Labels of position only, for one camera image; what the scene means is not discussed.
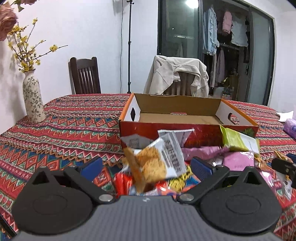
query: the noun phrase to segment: ceramic vase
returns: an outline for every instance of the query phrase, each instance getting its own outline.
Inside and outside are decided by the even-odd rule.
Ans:
[[[44,107],[41,99],[39,81],[31,70],[25,73],[22,84],[26,111],[30,123],[37,124],[45,120]]]

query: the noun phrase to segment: orange cardboard box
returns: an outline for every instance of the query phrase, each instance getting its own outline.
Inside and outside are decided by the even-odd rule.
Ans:
[[[255,137],[258,124],[223,99],[131,94],[119,118],[121,137],[155,140],[157,130],[194,128],[184,147],[222,146],[220,125]]]

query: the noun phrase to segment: white jacket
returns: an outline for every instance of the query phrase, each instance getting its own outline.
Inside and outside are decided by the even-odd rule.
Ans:
[[[178,72],[195,75],[191,95],[207,97],[209,94],[207,67],[196,58],[165,57],[156,55],[144,88],[144,94],[163,94],[173,81],[180,81]]]

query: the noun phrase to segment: tissue pack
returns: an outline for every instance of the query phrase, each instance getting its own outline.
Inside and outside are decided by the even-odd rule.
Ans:
[[[291,137],[296,139],[296,120],[287,119],[284,125],[284,131],[287,132]]]

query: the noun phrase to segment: red patterned tablecloth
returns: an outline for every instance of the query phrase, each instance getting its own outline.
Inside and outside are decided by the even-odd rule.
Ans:
[[[127,94],[70,95],[45,105],[47,118],[31,125],[27,118],[18,121],[0,135],[0,213],[17,231],[11,207],[25,183],[39,166],[59,170],[80,165],[99,155],[104,160],[102,173],[94,183],[114,193],[112,178],[120,168],[122,156],[118,117]],[[283,125],[273,109],[249,103],[231,102],[259,125],[257,137],[264,159],[274,149],[296,153],[296,141],[283,132]],[[275,233],[284,240],[294,240],[296,231],[296,191],[287,200],[277,194],[283,207]],[[6,239],[0,234],[0,241]]]

